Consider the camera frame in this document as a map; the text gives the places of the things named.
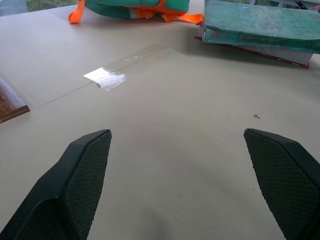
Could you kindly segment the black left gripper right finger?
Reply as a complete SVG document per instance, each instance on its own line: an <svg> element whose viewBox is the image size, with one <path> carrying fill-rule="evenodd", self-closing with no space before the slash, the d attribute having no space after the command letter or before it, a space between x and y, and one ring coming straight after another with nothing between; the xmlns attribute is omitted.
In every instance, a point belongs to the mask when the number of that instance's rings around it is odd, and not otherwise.
<svg viewBox="0 0 320 240"><path fill-rule="evenodd" d="M297 141L247 128L247 149L256 179L287 240L320 238L320 164Z"/></svg>

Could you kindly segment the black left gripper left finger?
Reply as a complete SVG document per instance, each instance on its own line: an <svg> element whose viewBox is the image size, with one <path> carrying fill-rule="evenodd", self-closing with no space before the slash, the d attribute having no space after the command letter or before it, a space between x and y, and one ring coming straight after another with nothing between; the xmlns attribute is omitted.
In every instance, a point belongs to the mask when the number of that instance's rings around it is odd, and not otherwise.
<svg viewBox="0 0 320 240"><path fill-rule="evenodd" d="M2 240L86 240L101 198L112 140L103 129L71 142L6 224Z"/></svg>

